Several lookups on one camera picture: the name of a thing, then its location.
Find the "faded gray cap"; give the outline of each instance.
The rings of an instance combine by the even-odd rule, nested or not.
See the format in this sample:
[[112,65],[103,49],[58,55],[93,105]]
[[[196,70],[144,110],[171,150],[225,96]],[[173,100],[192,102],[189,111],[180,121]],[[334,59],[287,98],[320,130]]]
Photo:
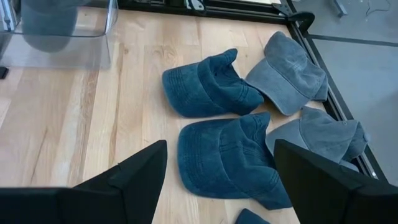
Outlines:
[[292,115],[310,100],[325,101],[328,79],[304,49],[282,32],[268,41],[262,59],[247,75],[246,82],[258,89],[284,115]]
[[271,154],[274,154],[276,139],[285,139],[354,170],[358,169],[347,161],[362,154],[369,141],[359,121],[336,121],[326,112],[306,106],[301,118],[278,127],[266,136]]

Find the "cable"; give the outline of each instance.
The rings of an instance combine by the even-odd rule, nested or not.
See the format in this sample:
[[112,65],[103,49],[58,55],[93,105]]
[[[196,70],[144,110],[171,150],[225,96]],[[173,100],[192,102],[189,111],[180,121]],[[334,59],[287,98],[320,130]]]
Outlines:
[[372,11],[369,11],[369,10],[371,10],[371,0],[368,0],[368,10],[366,11],[366,17],[368,17],[368,15],[370,15],[370,14],[376,12],[376,11],[381,11],[381,12],[390,11],[391,3],[390,3],[389,0],[386,0],[386,2],[388,3],[388,8],[387,9],[373,9]]

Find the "wooden surface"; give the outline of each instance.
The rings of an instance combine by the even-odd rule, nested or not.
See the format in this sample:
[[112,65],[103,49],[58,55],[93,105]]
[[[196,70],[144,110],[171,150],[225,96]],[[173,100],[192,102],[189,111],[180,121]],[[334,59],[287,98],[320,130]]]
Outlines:
[[[184,189],[178,134],[204,119],[177,115],[161,84],[164,70],[232,47],[239,50],[234,67],[245,77],[278,30],[289,34],[272,24],[120,11],[110,70],[11,68],[0,80],[0,186],[72,187],[166,139],[169,161],[154,223],[234,223],[242,208],[273,224],[298,223],[292,208],[267,211],[253,200],[202,198]],[[272,114],[267,132],[299,116],[285,117],[270,103],[256,111],[265,110]]]

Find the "baseball cap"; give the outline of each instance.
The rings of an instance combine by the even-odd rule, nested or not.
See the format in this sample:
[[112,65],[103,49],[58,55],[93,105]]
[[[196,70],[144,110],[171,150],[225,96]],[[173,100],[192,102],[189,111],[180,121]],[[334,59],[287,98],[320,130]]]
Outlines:
[[269,224],[269,222],[263,220],[252,211],[244,208],[236,219],[235,224]]
[[291,207],[265,135],[269,113],[193,123],[178,138],[184,186],[213,198],[253,198],[269,210]]
[[292,115],[310,100],[326,100],[325,71],[308,59],[296,41],[276,32],[269,39],[264,55],[246,81],[268,96],[282,114]]
[[229,49],[201,62],[164,72],[162,81],[172,108],[185,117],[225,113],[245,115],[264,102],[261,94],[235,72],[238,50]]
[[272,154],[276,139],[285,139],[333,162],[358,170],[347,161],[363,153],[369,136],[359,121],[336,121],[322,110],[305,106],[301,118],[286,123],[267,135],[267,148]]

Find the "transparent container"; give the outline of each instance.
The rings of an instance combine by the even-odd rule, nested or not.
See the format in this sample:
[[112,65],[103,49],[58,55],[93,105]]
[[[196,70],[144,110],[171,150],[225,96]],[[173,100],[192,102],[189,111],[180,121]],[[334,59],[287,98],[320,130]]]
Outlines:
[[117,0],[0,1],[1,66],[111,66]]

